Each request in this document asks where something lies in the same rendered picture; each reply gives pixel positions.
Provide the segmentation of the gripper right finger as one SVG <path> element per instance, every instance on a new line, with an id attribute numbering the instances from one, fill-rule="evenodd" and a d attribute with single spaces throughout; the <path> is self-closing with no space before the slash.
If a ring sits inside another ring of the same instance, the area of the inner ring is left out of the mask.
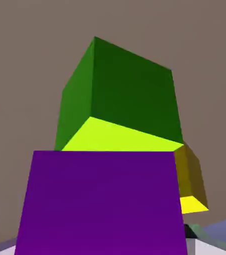
<path id="1" fill-rule="evenodd" d="M 188 255 L 226 255 L 226 242 L 213 239 L 198 224 L 184 224 Z"/>

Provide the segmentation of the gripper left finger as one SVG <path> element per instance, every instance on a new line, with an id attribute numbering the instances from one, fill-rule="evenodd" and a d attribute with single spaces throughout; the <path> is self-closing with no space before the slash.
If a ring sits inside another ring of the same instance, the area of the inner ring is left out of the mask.
<path id="1" fill-rule="evenodd" d="M 0 243 L 0 255 L 14 255 L 16 238 Z"/>

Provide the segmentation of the small purple cube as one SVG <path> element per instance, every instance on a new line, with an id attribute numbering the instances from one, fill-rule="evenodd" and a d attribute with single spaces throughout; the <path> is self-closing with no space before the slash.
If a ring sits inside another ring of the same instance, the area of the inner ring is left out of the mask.
<path id="1" fill-rule="evenodd" d="M 35 151 L 14 255 L 187 255 L 174 154 Z"/>

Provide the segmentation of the small yellow cube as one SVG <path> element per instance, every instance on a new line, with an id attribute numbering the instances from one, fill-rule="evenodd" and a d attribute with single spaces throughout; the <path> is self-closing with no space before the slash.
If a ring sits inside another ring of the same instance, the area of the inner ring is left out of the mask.
<path id="1" fill-rule="evenodd" d="M 183 214 L 208 211 L 200 161 L 184 143 L 174 151 Z"/>

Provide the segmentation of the large green box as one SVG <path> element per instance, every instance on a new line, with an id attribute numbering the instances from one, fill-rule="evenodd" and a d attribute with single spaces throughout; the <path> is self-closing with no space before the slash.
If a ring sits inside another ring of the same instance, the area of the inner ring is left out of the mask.
<path id="1" fill-rule="evenodd" d="M 55 150 L 176 151 L 170 69 L 94 37 L 62 92 Z"/>

